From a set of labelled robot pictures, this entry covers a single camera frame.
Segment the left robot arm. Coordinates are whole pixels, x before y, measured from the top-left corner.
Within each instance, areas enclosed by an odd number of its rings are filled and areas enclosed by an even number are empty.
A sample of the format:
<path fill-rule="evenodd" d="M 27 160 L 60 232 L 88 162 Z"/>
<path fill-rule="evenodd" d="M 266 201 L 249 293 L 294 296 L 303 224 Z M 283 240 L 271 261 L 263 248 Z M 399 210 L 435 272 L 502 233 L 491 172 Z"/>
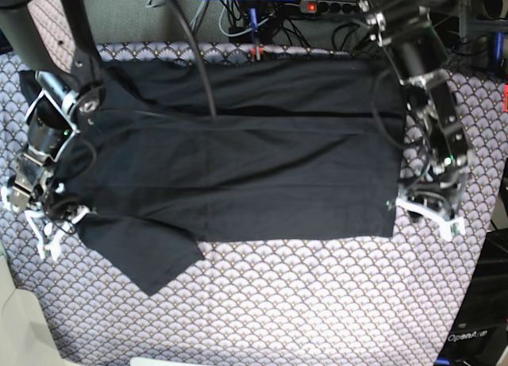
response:
<path fill-rule="evenodd" d="M 388 132 L 376 101 L 371 111 L 381 133 L 401 150 L 422 149 L 419 175 L 403 179 L 394 206 L 414 218 L 438 226 L 441 239 L 464 235 L 458 213 L 465 192 L 474 148 L 458 116 L 456 98 L 448 86 L 446 49 L 433 27 L 430 10 L 449 0 L 357 0 L 371 41 L 387 55 L 391 71 L 406 92 L 407 108 L 421 130 L 418 141 L 404 143 Z"/>

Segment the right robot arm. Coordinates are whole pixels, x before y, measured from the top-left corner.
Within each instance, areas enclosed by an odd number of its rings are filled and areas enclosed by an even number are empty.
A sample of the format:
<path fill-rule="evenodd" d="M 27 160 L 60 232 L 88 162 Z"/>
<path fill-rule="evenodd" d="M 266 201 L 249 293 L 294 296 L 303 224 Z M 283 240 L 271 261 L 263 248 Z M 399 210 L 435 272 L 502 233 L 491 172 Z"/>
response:
<path fill-rule="evenodd" d="M 40 86 L 2 201 L 25 215 L 40 258 L 57 260 L 62 238 L 90 213 L 56 171 L 103 102 L 102 61 L 83 0 L 1 0 L 1 31 Z"/>

